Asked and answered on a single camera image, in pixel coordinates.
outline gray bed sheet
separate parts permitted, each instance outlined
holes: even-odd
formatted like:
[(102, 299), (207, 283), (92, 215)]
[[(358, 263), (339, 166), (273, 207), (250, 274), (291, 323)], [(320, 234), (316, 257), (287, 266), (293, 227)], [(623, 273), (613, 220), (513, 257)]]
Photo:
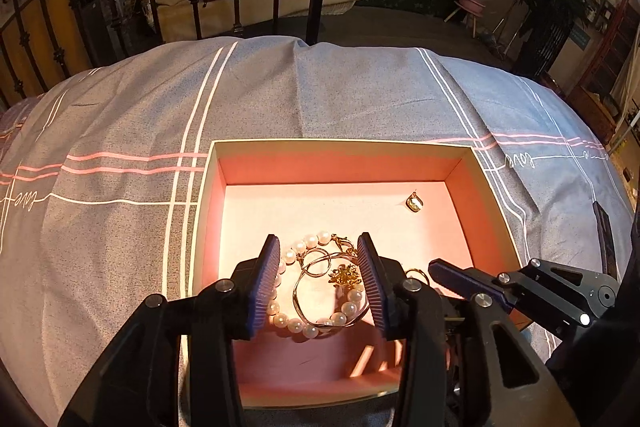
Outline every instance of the gray bed sheet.
[[(622, 182), (544, 87), (415, 48), (166, 44), (57, 85), (0, 164), (0, 358), (49, 426), (146, 295), (184, 295), (210, 142), (273, 137), (472, 146), (521, 263), (601, 270), (594, 200), (610, 216), (618, 270), (628, 262)], [(533, 328), (546, 359), (558, 340)]]

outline white stripe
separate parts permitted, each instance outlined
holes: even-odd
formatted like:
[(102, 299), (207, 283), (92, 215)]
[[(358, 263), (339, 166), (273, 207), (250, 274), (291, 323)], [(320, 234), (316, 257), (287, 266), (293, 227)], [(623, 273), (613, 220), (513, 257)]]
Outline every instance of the white stripe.
[(68, 201), (69, 203), (78, 203), (78, 204), (111, 204), (111, 203), (127, 203), (127, 204), (135, 204), (139, 206), (157, 206), (157, 205), (168, 205), (168, 204), (178, 204), (178, 205), (187, 205), (190, 206), (196, 203), (190, 203), (188, 201), (133, 201), (133, 200), (108, 200), (108, 201), (83, 201), (83, 200), (73, 200), (72, 198), (66, 198), (65, 196), (60, 196), (59, 194), (54, 194), (50, 192), (43, 198), (33, 200), (33, 203), (41, 203), (42, 201), (47, 200), (47, 198), (56, 198), (57, 200)]
[[(514, 154), (514, 158), (519, 156), (518, 153)], [(584, 152), (584, 154), (582, 156), (575, 156), (575, 155), (571, 155), (571, 156), (567, 156), (567, 155), (553, 155), (553, 156), (528, 156), (529, 160), (531, 160), (530, 165), (532, 168), (535, 168), (535, 165), (533, 165), (533, 160), (548, 160), (551, 158), (577, 158), (578, 160), (607, 160), (608, 158), (603, 158), (602, 156), (589, 156), (589, 153), (587, 151)], [(524, 167), (524, 164), (518, 159), (517, 162), (515, 161), (511, 161), (509, 160), (509, 163), (513, 163), (514, 165), (516, 163), (520, 163), (520, 166)], [(490, 172), (490, 171), (500, 171), (504, 168), (507, 167), (507, 160), (505, 160), (505, 163), (503, 165), (500, 165), (499, 167), (495, 168), (495, 169), (482, 169), (484, 172)]]
[[(589, 129), (589, 132), (591, 133), (591, 137), (593, 137), (594, 140), (598, 141), (598, 138), (593, 134), (593, 131), (591, 129)], [(609, 162), (605, 162), (604, 164), (605, 168), (607, 169), (607, 174), (609, 175), (609, 180), (611, 181), (611, 184), (613, 185), (613, 189), (615, 190), (616, 194), (618, 195), (618, 198), (620, 199), (620, 202), (622, 203), (622, 206), (625, 207), (625, 210), (628, 212), (629, 216), (631, 217), (631, 219), (634, 219), (635, 217), (635, 209), (633, 209), (633, 211), (629, 211), (629, 206), (630, 206), (630, 202), (628, 200), (628, 198), (623, 198), (622, 195), (620, 194), (620, 191), (618, 190), (618, 186), (616, 185), (616, 182), (613, 181), (613, 176), (611, 175), (611, 170), (609, 169)]]
[(65, 92), (63, 92), (62, 94), (59, 94), (58, 97), (54, 100), (53, 105), (51, 105), (51, 110), (49, 111), (49, 117), (47, 118), (47, 121), (44, 123), (44, 125), (42, 126), (42, 130), (40, 131), (40, 133), (38, 134), (38, 136), (36, 137), (36, 141), (38, 141), (38, 138), (40, 138), (40, 135), (42, 135), (42, 133), (44, 132), (44, 130), (49, 126), (49, 122), (51, 121), (51, 115), (53, 115), (53, 110), (56, 108), (56, 104), (58, 103), (58, 100), (60, 100), (60, 98), (62, 97), (62, 95), (65, 94)]
[[(226, 62), (229, 60), (231, 53), (233, 53), (234, 49), (238, 45), (238, 41), (234, 42), (226, 54), (225, 60), (222, 61), (222, 65), (218, 70), (218, 74), (216, 75), (216, 80), (213, 83), (213, 87), (211, 87), (211, 91), (209, 93), (209, 98), (207, 99), (207, 104), (204, 107), (204, 111), (202, 116), (200, 117), (200, 125), (198, 126), (198, 133), (196, 134), (196, 143), (193, 148), (194, 153), (200, 152), (200, 140), (202, 139), (202, 131), (204, 130), (204, 123), (207, 120), (207, 115), (209, 114), (209, 108), (211, 107), (211, 101), (213, 100), (213, 95), (216, 92), (216, 88), (218, 87), (218, 83), (220, 81), (220, 76), (222, 76), (222, 72), (225, 70)], [(191, 166), (195, 167), (198, 159), (191, 159)], [(189, 182), (187, 184), (187, 196), (184, 198), (186, 201), (191, 201), (191, 193), (193, 192), (193, 178), (195, 176), (195, 172), (189, 173)], [(180, 299), (184, 299), (186, 297), (186, 281), (185, 281), (185, 271), (186, 271), (186, 257), (187, 257), (187, 231), (189, 228), (189, 212), (190, 207), (185, 206), (184, 215), (182, 216), (182, 237), (180, 240)], [(180, 338), (180, 349), (182, 350), (182, 358), (184, 360), (185, 367), (189, 363), (189, 353), (187, 348), (187, 337), (182, 336)]]
[[(426, 50), (422, 50), (420, 48), (418, 49), (418, 53), (420, 54), (420, 57), (422, 57), (422, 60), (424, 61), (424, 63), (427, 65), (427, 67), (429, 68), (429, 70), (431, 71), (431, 74), (433, 75), (433, 78), (436, 80), (436, 82), (438, 83), (438, 85), (440, 86), (440, 89), (442, 90), (442, 92), (444, 93), (445, 97), (447, 98), (447, 100), (449, 101), (449, 104), (451, 105), (452, 109), (454, 110), (455, 114), (457, 115), (458, 119), (460, 120), (460, 123), (462, 124), (462, 126), (465, 128), (466, 133), (471, 137), (471, 133), (469, 131), (469, 128), (466, 126), (465, 122), (462, 120), (462, 117), (460, 117), (460, 113), (458, 112), (458, 110), (456, 109), (455, 105), (453, 104), (453, 102), (451, 101), (451, 98), (449, 97), (449, 95), (447, 94), (447, 92), (445, 91), (445, 89), (443, 88), (442, 84), (440, 83), (440, 81), (438, 80), (438, 78), (436, 77), (436, 75), (433, 73), (433, 70), (431, 69), (430, 65), (427, 63), (427, 61), (424, 59), (424, 55), (429, 59), (429, 61), (431, 62), (431, 64), (433, 65), (433, 68), (435, 69), (435, 71), (438, 73), (438, 76), (442, 79), (442, 81), (444, 82), (444, 84), (447, 86), (447, 89), (450, 93), (450, 95), (453, 97), (454, 100), (456, 100), (456, 105), (458, 106), (458, 108), (460, 109), (460, 112), (462, 114), (464, 114), (465, 116), (465, 120), (467, 121), (467, 123), (469, 124), (469, 126), (471, 127), (471, 129), (473, 130), (473, 133), (476, 135), (477, 139), (480, 139), (480, 137), (478, 136), (478, 133), (476, 133), (475, 128), (473, 127), (473, 124), (471, 124), (471, 121), (469, 120), (468, 116), (466, 115), (466, 112), (464, 111), (464, 109), (462, 108), (462, 105), (460, 104), (460, 101), (458, 100), (458, 98), (456, 97), (456, 95), (453, 93), (453, 91), (451, 90), (449, 84), (447, 84), (447, 81), (444, 79), (444, 77), (440, 74), (440, 71), (438, 70), (438, 68), (436, 67), (435, 63), (431, 60), (431, 57), (429, 56), (428, 52)], [(495, 163), (493, 161), (493, 159), (491, 158), (491, 155), (488, 153), (488, 151), (484, 151), (484, 154), (486, 156), (482, 156), (482, 152), (481, 151), (474, 151), (474, 155), (478, 156), (478, 154), (480, 154), (481, 157), (484, 157), (486, 162), (490, 162), (491, 165), (494, 167), (494, 169), (496, 169)], [(516, 253), (518, 254), (518, 259), (520, 261), (520, 265), (523, 266), (524, 264), (529, 262), (530, 256), (529, 256), (529, 243), (527, 242), (527, 225), (526, 225), (526, 217), (527, 214), (524, 211), (524, 209), (522, 207), (520, 207), (511, 197), (510, 192), (508, 191), (503, 179), (501, 178), (499, 172), (494, 172), (494, 171), (490, 171), (489, 174), (491, 175), (492, 179), (494, 180), (494, 183), (496, 184), (496, 189), (497, 189), (497, 193), (500, 196), (500, 199), (502, 200), (502, 203), (504, 204), (504, 207), (507, 209), (507, 211), (510, 214), (513, 214), (513, 216), (516, 217), (516, 219), (520, 222), (521, 226), (522, 226), (522, 232), (523, 232), (523, 240), (524, 240), (524, 255), (525, 255), (525, 263), (522, 262), (522, 259), (519, 259), (520, 254), (519, 252), (517, 252), (516, 249)], [(514, 212), (514, 210), (508, 205), (507, 201), (504, 199), (504, 195), (502, 193), (502, 191), (500, 190), (499, 185), (497, 184), (496, 181), (496, 176), (497, 178), (500, 180), (500, 185), (502, 186), (503, 190), (505, 191), (505, 193), (507, 194), (507, 197), (510, 199), (511, 203), (514, 204), (514, 206), (516, 206), (516, 208), (518, 208), (524, 215), (524, 218), (517, 214), (516, 212)], [(509, 233), (511, 235), (511, 237), (513, 238), (513, 234), (511, 234), (511, 228), (509, 226), (508, 221), (505, 219), (505, 223), (507, 225), (507, 229), (509, 230)]]
[[(196, 114), (196, 110), (198, 109), (198, 106), (200, 105), (200, 99), (202, 97), (202, 92), (204, 91), (204, 87), (207, 84), (207, 81), (209, 80), (209, 75), (211, 74), (211, 70), (213, 69), (213, 65), (216, 63), (216, 61), (218, 60), (218, 57), (220, 57), (220, 53), (222, 52), (222, 48), (220, 48), (218, 50), (218, 52), (216, 53), (216, 56), (213, 57), (213, 60), (211, 61), (211, 65), (209, 66), (209, 70), (207, 70), (207, 74), (205, 74), (204, 79), (202, 81), (202, 84), (200, 85), (200, 90), (198, 91), (198, 95), (196, 97), (196, 101), (193, 104), (193, 109), (191, 110), (191, 114), (189, 116), (189, 120), (187, 121), (187, 126), (184, 128), (184, 133), (182, 134), (182, 142), (180, 144), (180, 153), (184, 152), (186, 143), (187, 143), (187, 136), (189, 134), (189, 130), (191, 128), (191, 122), (193, 122), (193, 117)], [(180, 156), (178, 158), (178, 167), (182, 166), (182, 156)], [(167, 276), (167, 268), (168, 268), (168, 264), (169, 264), (169, 237), (171, 235), (171, 224), (172, 224), (172, 220), (174, 217), (174, 201), (175, 201), (175, 193), (177, 191), (178, 188), (178, 176), (180, 175), (180, 171), (175, 171), (174, 174), (174, 185), (172, 187), (172, 191), (171, 191), (171, 201), (169, 204), (169, 211), (167, 213), (166, 216), (166, 227), (164, 229), (164, 248), (162, 248), (162, 295), (164, 295), (165, 297), (166, 295), (166, 276)]]
[[(82, 82), (86, 77), (91, 76), (92, 74), (95, 73), (95, 71), (99, 70), (100, 68), (97, 68), (96, 70), (91, 70), (89, 73), (87, 73), (85, 76), (83, 76), (80, 80), (78, 80), (78, 83)], [(53, 105), (51, 106), (51, 111), (49, 111), (49, 118), (47, 118), (47, 121), (44, 124), (44, 127), (42, 128), (42, 130), (40, 131), (40, 134), (38, 134), (38, 136), (36, 137), (35, 141), (38, 141), (38, 138), (40, 138), (40, 136), (42, 135), (42, 133), (44, 132), (44, 130), (49, 127), (52, 123), (53, 123), (53, 119), (56, 117), (56, 115), (58, 114), (58, 110), (60, 108), (60, 104), (62, 103), (62, 99), (65, 98), (66, 92), (71, 89), (71, 87), (67, 87), (62, 94), (59, 94), (58, 97), (56, 98), (56, 101), (53, 103)]]
[[(18, 167), (15, 169), (14, 176), (18, 174), (18, 168), (20, 167), (21, 163), (22, 162), (20, 162), (20, 164), (18, 164)], [(0, 223), (2, 224), (2, 229), (0, 230), (0, 253), (2, 253), (2, 245), (4, 245), (4, 226), (6, 225), (6, 220), (9, 217), (9, 201), (12, 200), (12, 196), (14, 195), (14, 184), (15, 177), (11, 181), (11, 184), (7, 186), (6, 192), (4, 193), (4, 201), (2, 203), (2, 216), (0, 217)]]
[[(533, 89), (531, 89), (531, 86), (529, 86), (529, 84), (526, 83), (526, 81), (524, 81), (522, 78), (520, 78), (519, 76), (516, 77), (519, 81), (521, 81), (521, 83), (523, 83), (525, 86), (527, 86), (527, 89), (529, 89), (529, 91), (531, 92), (531, 94), (533, 95), (533, 98), (540, 104), (540, 107), (545, 111), (546, 115), (548, 116), (549, 120), (551, 120), (551, 122), (553, 122), (554, 126), (556, 127), (556, 130), (558, 130), (558, 134), (562, 137), (562, 140), (564, 140), (564, 143), (567, 147), (567, 149), (569, 150), (569, 152), (571, 153), (571, 145), (569, 144), (569, 142), (567, 142), (566, 138), (564, 137), (564, 134), (562, 134), (562, 132), (560, 131), (560, 128), (558, 127), (558, 124), (556, 123), (556, 120), (554, 119), (554, 117), (552, 117), (549, 114), (549, 111), (546, 110), (545, 105), (542, 103), (542, 100), (540, 100), (540, 97), (533, 91)], [(580, 170), (580, 172), (582, 173), (582, 175), (584, 176), (584, 179), (587, 180), (589, 186), (591, 187), (591, 196), (593, 197), (593, 200), (591, 201), (591, 203), (593, 203), (596, 200), (596, 191), (595, 188), (593, 188), (593, 183), (591, 183), (591, 180), (589, 179), (589, 177), (587, 176), (587, 173), (584, 171), (584, 169), (582, 168), (582, 165), (580, 165), (580, 162), (578, 162), (577, 159), (574, 158), (574, 162), (577, 165), (578, 169)]]
[(546, 345), (549, 348), (549, 358), (551, 358), (551, 353), (553, 352), (553, 350), (551, 349), (551, 342), (549, 341), (549, 334), (546, 332), (545, 328), (542, 328), (542, 331), (545, 332)]
[[(433, 65), (433, 68), (436, 70), (436, 72), (438, 73), (438, 76), (442, 79), (442, 81), (444, 82), (444, 84), (447, 86), (447, 89), (449, 89), (449, 92), (451, 93), (451, 96), (453, 97), (454, 100), (456, 100), (456, 104), (458, 105), (458, 107), (460, 108), (460, 111), (462, 112), (462, 114), (464, 114), (466, 121), (468, 122), (469, 126), (471, 127), (471, 129), (473, 130), (474, 134), (476, 135), (477, 139), (480, 139), (480, 136), (478, 135), (478, 133), (476, 133), (476, 129), (474, 128), (473, 124), (471, 123), (471, 121), (469, 120), (469, 117), (467, 116), (464, 108), (462, 107), (462, 105), (460, 104), (460, 101), (458, 100), (458, 98), (456, 97), (455, 93), (453, 93), (452, 89), (450, 88), (449, 84), (447, 83), (446, 79), (444, 78), (444, 76), (442, 76), (442, 74), (440, 73), (440, 70), (438, 69), (438, 67), (436, 66), (436, 64), (433, 62), (433, 60), (431, 60), (431, 57), (429, 56), (428, 52), (425, 50), (424, 51), (426, 57), (429, 59), (430, 63)], [(484, 151), (484, 154), (486, 155), (486, 159), (489, 163), (491, 163), (491, 165), (493, 166), (493, 168), (495, 169), (495, 163), (494, 160), (491, 157), (491, 154), (489, 153), (489, 151)], [(504, 193), (507, 195), (507, 197), (509, 198), (509, 200), (511, 201), (511, 203), (513, 203), (513, 205), (522, 212), (522, 217), (517, 214), (516, 212), (514, 212), (511, 207), (507, 204), (507, 202), (504, 200), (502, 193), (500, 192), (500, 190), (498, 190), (498, 193), (500, 194), (500, 198), (502, 199), (503, 203), (505, 204), (505, 207), (507, 208), (507, 210), (513, 214), (513, 216), (516, 217), (517, 220), (519, 220), (520, 224), (522, 225), (522, 235), (523, 235), (523, 240), (524, 240), (524, 248), (525, 248), (525, 261), (528, 263), (529, 261), (527, 260), (527, 257), (530, 259), (530, 254), (529, 254), (529, 243), (527, 242), (527, 213), (524, 211), (524, 209), (519, 206), (519, 204), (516, 203), (516, 201), (513, 199), (513, 197), (511, 196), (511, 193), (509, 192), (509, 189), (507, 188), (506, 184), (504, 183), (504, 180), (502, 179), (502, 177), (500, 176), (499, 172), (490, 172), (492, 179), (494, 179), (494, 182), (496, 181), (496, 177), (498, 178), (498, 180), (500, 181), (500, 185), (502, 186)]]

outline cardboard box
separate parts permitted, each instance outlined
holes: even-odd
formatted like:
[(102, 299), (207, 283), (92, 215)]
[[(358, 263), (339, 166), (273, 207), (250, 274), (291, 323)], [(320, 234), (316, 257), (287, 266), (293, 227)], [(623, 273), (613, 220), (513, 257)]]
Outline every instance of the cardboard box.
[[(520, 268), (501, 208), (468, 147), (227, 140), (212, 144), (204, 177), (190, 277), (194, 295), (256, 257), (268, 233), (280, 238), (284, 252), (319, 230), (354, 243), (369, 232), (379, 255), (425, 272), (438, 257), (494, 275)], [(417, 213), (404, 204), (414, 190), (424, 201)], [(295, 315), (291, 290), (299, 273), (298, 264), (287, 267), (278, 288), (281, 311), (289, 316)], [(305, 277), (300, 283), (300, 305), (311, 320), (335, 311), (336, 290), (327, 282)], [(234, 344), (245, 407), (326, 405), (396, 391), (401, 352), (401, 343), (380, 337), (370, 314), (316, 339), (267, 324), (251, 342)]]

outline artificial palm tree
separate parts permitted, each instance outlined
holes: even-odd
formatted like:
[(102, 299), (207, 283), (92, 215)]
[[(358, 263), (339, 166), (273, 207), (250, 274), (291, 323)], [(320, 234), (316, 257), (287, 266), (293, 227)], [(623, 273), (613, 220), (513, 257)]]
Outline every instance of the artificial palm tree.
[(588, 15), (602, 0), (520, 0), (529, 8), (520, 28), (520, 36), (531, 32), (523, 45), (512, 72), (536, 79), (548, 71), (574, 23), (589, 24)]

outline gold earring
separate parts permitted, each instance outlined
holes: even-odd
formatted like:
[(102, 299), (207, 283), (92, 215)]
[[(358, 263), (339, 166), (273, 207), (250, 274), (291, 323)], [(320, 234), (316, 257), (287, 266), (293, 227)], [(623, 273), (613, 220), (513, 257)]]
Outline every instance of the gold earring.
[(422, 200), (418, 197), (418, 194), (415, 193), (415, 190), (413, 194), (411, 194), (411, 196), (406, 198), (406, 206), (412, 212), (420, 212), (423, 205), (424, 203), (422, 203)]

